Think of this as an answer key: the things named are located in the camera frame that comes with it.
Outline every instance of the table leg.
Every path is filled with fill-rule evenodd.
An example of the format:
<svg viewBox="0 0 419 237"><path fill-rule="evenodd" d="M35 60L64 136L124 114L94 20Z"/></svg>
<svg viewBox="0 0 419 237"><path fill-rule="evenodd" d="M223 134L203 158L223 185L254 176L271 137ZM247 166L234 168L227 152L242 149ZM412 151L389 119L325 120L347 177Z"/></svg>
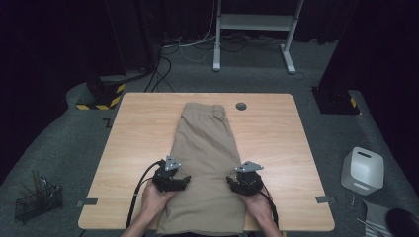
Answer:
<svg viewBox="0 0 419 237"><path fill-rule="evenodd" d="M215 46L213 50L213 70L214 71L219 71L221 69L220 37L221 37L221 0L218 0L218 6L216 10Z"/></svg>
<svg viewBox="0 0 419 237"><path fill-rule="evenodd" d="M291 56L290 56L290 46L291 46L291 42L293 41L293 34L295 33L296 24L298 23L299 13L301 12L303 3L304 3L304 0L298 1L295 13L293 15L293 22L291 24L290 31L287 36L287 42L286 44L281 44L281 52L284 56L284 61L286 62L287 70L289 71L290 74L296 73L295 67L293 66L293 60L291 59Z"/></svg>

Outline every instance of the wooden table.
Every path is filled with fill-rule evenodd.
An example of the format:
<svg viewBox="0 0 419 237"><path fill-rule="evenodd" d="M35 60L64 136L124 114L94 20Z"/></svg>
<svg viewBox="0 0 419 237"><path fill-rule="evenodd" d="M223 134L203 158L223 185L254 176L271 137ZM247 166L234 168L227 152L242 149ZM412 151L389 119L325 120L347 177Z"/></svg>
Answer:
<svg viewBox="0 0 419 237"><path fill-rule="evenodd" d="M329 231L334 220L293 97L288 94L127 93L79 219L83 229L124 229L132 193L153 162L170 152L181 111L188 102L226 109L242 163L258 171L271 192L284 231ZM236 104L247 105L238 111ZM140 197L133 216L140 210ZM245 230L259 227L246 214Z"/></svg>

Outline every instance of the black curtain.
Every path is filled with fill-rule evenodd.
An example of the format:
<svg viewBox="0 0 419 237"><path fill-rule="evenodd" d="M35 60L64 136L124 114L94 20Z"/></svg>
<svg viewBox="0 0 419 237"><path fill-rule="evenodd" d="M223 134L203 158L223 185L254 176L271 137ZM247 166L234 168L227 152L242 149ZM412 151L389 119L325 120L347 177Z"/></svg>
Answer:
<svg viewBox="0 0 419 237"><path fill-rule="evenodd" d="M161 0L167 37L196 39L210 27L213 0ZM235 14L292 15L297 0L223 0L222 12ZM338 40L344 30L357 0L305 0L301 10L294 40L320 43ZM210 32L215 33L215 17ZM250 32L257 36L261 32ZM286 33L263 32L262 34L283 38Z"/></svg>
<svg viewBox="0 0 419 237"><path fill-rule="evenodd" d="M360 0L318 87L335 94L362 92L417 194L418 12L417 0Z"/></svg>
<svg viewBox="0 0 419 237"><path fill-rule="evenodd" d="M0 184L85 82L62 1L0 2Z"/></svg>

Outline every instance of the human arm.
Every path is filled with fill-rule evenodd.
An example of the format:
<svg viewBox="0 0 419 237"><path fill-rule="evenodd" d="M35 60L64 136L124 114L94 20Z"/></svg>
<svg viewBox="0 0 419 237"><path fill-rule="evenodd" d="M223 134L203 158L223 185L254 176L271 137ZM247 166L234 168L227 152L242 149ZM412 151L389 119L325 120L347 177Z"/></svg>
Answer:
<svg viewBox="0 0 419 237"><path fill-rule="evenodd" d="M267 196L265 188L261 192ZM254 196L239 196L246 205L247 211L259 224L266 237L283 236L272 218L271 206L262 194L258 193Z"/></svg>
<svg viewBox="0 0 419 237"><path fill-rule="evenodd" d="M141 211L121 237L140 237L151 221L163 211L166 203L176 192L160 193L152 181L147 181L142 193Z"/></svg>

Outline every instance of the folded pants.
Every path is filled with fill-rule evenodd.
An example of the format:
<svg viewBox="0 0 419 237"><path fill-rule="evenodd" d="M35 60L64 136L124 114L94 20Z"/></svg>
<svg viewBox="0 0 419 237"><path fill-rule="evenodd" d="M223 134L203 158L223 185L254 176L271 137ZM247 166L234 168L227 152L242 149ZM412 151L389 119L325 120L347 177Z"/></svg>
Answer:
<svg viewBox="0 0 419 237"><path fill-rule="evenodd" d="M167 203L157 233L241 233L245 206L225 179L240 166L240 157L224 107L186 104L170 155L182 164L175 178L192 178Z"/></svg>

